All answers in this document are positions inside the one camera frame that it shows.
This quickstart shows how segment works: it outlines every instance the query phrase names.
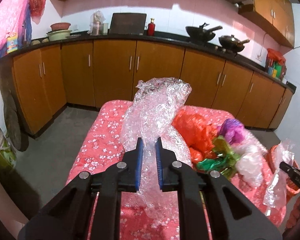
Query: gray floor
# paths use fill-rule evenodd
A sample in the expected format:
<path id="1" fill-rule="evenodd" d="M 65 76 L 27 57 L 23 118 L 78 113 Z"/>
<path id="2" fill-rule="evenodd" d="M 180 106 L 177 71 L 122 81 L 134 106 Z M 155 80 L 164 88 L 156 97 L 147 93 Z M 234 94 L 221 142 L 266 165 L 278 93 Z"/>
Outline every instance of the gray floor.
<path id="1" fill-rule="evenodd" d="M 9 194 L 27 217 L 32 217 L 65 185 L 83 140 L 98 113 L 67 108 L 29 148 L 18 153 L 15 187 Z M 266 147 L 280 143 L 274 132 L 252 130 Z"/>

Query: black wok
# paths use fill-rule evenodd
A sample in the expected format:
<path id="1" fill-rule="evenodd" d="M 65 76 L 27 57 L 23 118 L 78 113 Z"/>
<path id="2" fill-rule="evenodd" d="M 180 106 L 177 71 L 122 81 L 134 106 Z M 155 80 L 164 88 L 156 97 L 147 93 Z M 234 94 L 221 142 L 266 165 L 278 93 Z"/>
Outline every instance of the black wok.
<path id="1" fill-rule="evenodd" d="M 209 24 L 204 23 L 203 25 L 200 25 L 199 28 L 187 26 L 186 31 L 192 39 L 202 41 L 202 42 L 211 41 L 216 36 L 216 34 L 213 31 L 221 30 L 222 26 L 217 26 L 217 27 L 205 30 L 203 27 L 208 26 L 208 25 Z"/>
<path id="2" fill-rule="evenodd" d="M 224 49 L 229 49 L 233 52 L 238 53 L 240 51 L 243 51 L 244 44 L 250 42 L 250 40 L 246 39 L 244 41 L 240 41 L 239 39 L 235 38 L 234 35 L 223 35 L 219 37 L 219 42 Z"/>

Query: silver screw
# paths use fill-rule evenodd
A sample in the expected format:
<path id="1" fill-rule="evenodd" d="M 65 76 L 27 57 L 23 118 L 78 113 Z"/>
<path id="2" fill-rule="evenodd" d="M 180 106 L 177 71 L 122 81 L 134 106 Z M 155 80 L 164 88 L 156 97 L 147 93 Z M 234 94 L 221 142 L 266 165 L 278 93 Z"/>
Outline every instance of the silver screw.
<path id="1" fill-rule="evenodd" d="M 219 171 L 210 171 L 210 175 L 213 178 L 219 178 L 220 177 L 220 172 Z"/>
<path id="2" fill-rule="evenodd" d="M 127 167 L 127 164 L 125 162 L 119 162 L 117 163 L 117 167 L 119 169 L 124 169 L 125 167 Z"/>
<path id="3" fill-rule="evenodd" d="M 79 174 L 80 179 L 86 179 L 87 177 L 89 177 L 89 172 L 87 171 L 80 172 Z"/>
<path id="4" fill-rule="evenodd" d="M 174 161 L 172 163 L 172 166 L 175 168 L 180 168 L 182 166 L 182 163 L 180 161 Z"/>

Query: kitchen countertop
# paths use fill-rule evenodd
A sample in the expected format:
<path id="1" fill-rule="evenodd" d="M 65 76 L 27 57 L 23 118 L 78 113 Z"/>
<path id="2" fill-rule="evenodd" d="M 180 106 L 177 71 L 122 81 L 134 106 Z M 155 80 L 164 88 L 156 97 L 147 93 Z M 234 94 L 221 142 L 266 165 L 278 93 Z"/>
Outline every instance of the kitchen countertop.
<path id="1" fill-rule="evenodd" d="M 37 45 L 30 45 L 27 47 L 23 47 L 16 51 L 13 51 L 3 57 L 14 57 L 19 54 L 23 54 L 35 49 L 43 48 L 46 46 L 51 46 L 55 44 L 64 44 L 74 41 L 86 41 L 86 40 L 103 40 L 103 39 L 114 39 L 114 40 L 139 40 L 139 41 L 153 41 L 153 42 L 160 42 L 166 43 L 170 45 L 182 46 L 184 48 L 194 49 L 197 51 L 205 52 L 214 56 L 218 56 L 229 60 L 233 63 L 238 65 L 244 66 L 248 69 L 256 71 L 267 78 L 273 80 L 274 82 L 280 84 L 281 86 L 290 89 L 293 93 L 296 91 L 296 86 L 291 83 L 283 84 L 279 79 L 271 77 L 268 73 L 264 71 L 264 67 L 259 65 L 258 63 L 240 55 L 235 54 L 233 52 L 224 52 L 222 47 L 217 46 L 212 43 L 202 43 L 199 41 L 194 41 L 190 37 L 182 36 L 173 33 L 165 33 L 165 32 L 155 32 L 154 36 L 147 36 L 147 35 L 131 35 L 131 34 L 108 34 L 108 35 L 99 35 L 99 36 L 91 36 L 88 35 L 87 32 L 80 32 L 80 33 L 72 33 L 72 34 L 82 34 L 80 37 L 72 38 L 72 39 L 65 39 L 59 41 L 49 41 L 45 43 L 40 43 Z"/>

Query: wall socket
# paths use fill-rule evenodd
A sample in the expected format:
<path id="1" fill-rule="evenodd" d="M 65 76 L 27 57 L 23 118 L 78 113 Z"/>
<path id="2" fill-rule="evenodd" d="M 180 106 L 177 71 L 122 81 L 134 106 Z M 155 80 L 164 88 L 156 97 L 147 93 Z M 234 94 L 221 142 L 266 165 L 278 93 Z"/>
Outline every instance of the wall socket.
<path id="1" fill-rule="evenodd" d="M 262 62 L 262 56 L 261 56 L 261 54 L 257 54 L 256 55 L 256 60 Z"/>

